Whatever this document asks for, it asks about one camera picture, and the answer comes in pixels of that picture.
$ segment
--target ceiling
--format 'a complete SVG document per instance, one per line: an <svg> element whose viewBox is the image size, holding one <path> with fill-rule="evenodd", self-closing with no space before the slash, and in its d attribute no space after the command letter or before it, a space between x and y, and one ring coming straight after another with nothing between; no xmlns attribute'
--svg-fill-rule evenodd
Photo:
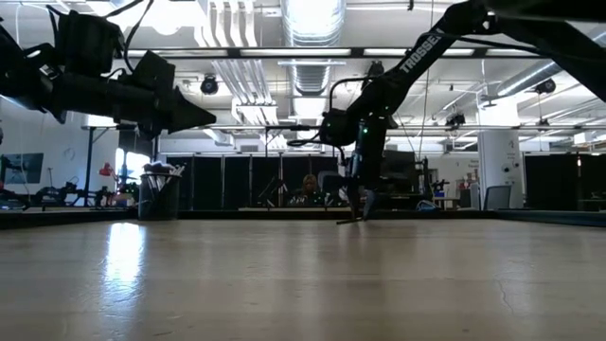
<svg viewBox="0 0 606 341"><path fill-rule="evenodd" d="M431 23L436 22L448 5L458 1L436 1L434 11L431 11L430 1L415 1L416 9L406 10L407 2L390 2L380 0L347 0L348 9L344 23L340 46L394 46L409 47L414 45L418 36L427 31ZM42 6L48 1L24 1L27 4L39 4L40 8L32 6L20 6L16 1L0 1L0 16L5 19L3 26L17 37L15 15L18 10L18 37L23 47L52 42L52 32L48 14L42 10ZM75 9L80 12L90 12L92 9L84 1L70 3L65 1L63 5L53 5L56 9L65 11ZM282 18L280 17L280 2L278 0L257 0L256 8L256 36L261 46L284 46ZM583 24L575 26L583 31L596 27L596 25ZM152 27L140 28L133 40L132 48L154 49L161 47L198 47L193 35L193 27L182 27L177 33L170 36L158 34ZM515 43L508 37L499 35L489 38L492 41ZM470 46L467 43L456 43L457 47ZM383 60L385 69L395 65L398 60ZM182 80L201 80L205 73L214 72L211 61L208 60L172 60L177 66L177 82ZM347 77L363 76L367 71L371 60L345 60L345 65L332 68L331 79L333 81ZM443 123L444 118L450 111L442 111L444 106L457 99L462 91L478 89L483 83L498 83L507 80L520 71L530 67L536 60L523 59L468 59L468 60L439 60L428 74L419 78L418 82L411 88L408 98L402 104L399 115L401 122L407 124L433 123L436 120ZM115 67L121 67L122 61L116 61ZM273 98L276 100L277 116L280 119L292 117L292 87L289 84L289 74L286 67L277 65L277 60L263 60L262 67L265 70L266 79ZM538 121L540 115L573 108L595 96L583 86L574 86L577 82L565 73L560 73L554 78L557 91L571 88L556 96L544 96L538 105L538 98L534 94L521 94L516 97L519 101L519 117L522 122ZM200 106L216 111L220 122L228 123L231 96L224 93L223 96L202 96L197 91L197 86L192 87L190 96ZM335 106L345 108L359 94L355 84L341 86L335 91ZM603 107L590 111L581 112L578 115L565 117L558 123L576 124L592 117L605 116ZM468 123L474 122L474 117L468 117ZM562 132L559 135L567 136L571 133Z"/></svg>

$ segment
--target robotic arm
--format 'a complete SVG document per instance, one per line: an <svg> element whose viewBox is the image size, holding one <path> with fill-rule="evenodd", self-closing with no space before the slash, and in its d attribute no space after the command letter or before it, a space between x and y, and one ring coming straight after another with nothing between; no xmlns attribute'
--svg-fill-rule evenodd
<svg viewBox="0 0 606 341"><path fill-rule="evenodd" d="M116 123L136 122L148 138L164 129L173 133L216 121L208 111L189 103L179 88L173 88L175 66L150 51L132 74L122 70L117 80L101 76L112 71L114 58L127 53L129 42L125 47L120 28L107 21L107 16L73 10L55 14L59 20L56 22L51 13L54 46L42 44L23 50L0 26L2 97L29 110L50 113L61 124L67 111L112 117Z"/></svg>
<svg viewBox="0 0 606 341"><path fill-rule="evenodd" d="M386 131L397 127L391 116L411 86L457 39L469 34L497 33L505 33L546 52L564 70L606 100L603 83L606 52L569 24L501 18L489 14L481 0L451 5L434 27L421 35L404 59L374 79L346 110L330 108L324 114L319 132L323 143L335 147L356 143L348 163L348 196L354 214L358 211L358 187L372 191L378 185ZM367 200L365 218L369 205L372 203Z"/></svg>

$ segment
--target camera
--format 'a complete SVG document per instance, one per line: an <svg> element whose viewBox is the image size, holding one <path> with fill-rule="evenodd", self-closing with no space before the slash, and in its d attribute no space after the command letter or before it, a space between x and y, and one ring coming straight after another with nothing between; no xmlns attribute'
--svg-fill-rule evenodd
<svg viewBox="0 0 606 341"><path fill-rule="evenodd" d="M205 95L215 95L219 91L217 76L215 74L205 74L205 80L200 85L200 91Z"/></svg>

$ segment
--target chair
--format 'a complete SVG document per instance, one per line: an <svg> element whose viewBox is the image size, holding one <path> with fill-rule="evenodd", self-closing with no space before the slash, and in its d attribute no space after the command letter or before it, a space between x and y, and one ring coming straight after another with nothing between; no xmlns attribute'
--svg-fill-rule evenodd
<svg viewBox="0 0 606 341"><path fill-rule="evenodd" d="M510 200L511 186L492 186L486 188L482 209L508 209Z"/></svg>

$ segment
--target ventilation duct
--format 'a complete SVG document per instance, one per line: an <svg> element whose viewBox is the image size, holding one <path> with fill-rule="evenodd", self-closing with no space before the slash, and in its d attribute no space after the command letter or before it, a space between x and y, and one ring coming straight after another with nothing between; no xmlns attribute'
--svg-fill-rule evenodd
<svg viewBox="0 0 606 341"><path fill-rule="evenodd" d="M606 45L606 30L603 26L595 28L587 36L602 46ZM535 63L530 68L499 84L496 88L496 95L499 98L515 95L560 72L562 72L562 69L555 62Z"/></svg>
<svg viewBox="0 0 606 341"><path fill-rule="evenodd" d="M281 0L288 46L329 47L339 43L345 21L345 0ZM329 66L291 66L294 89L303 96L319 96L330 80Z"/></svg>

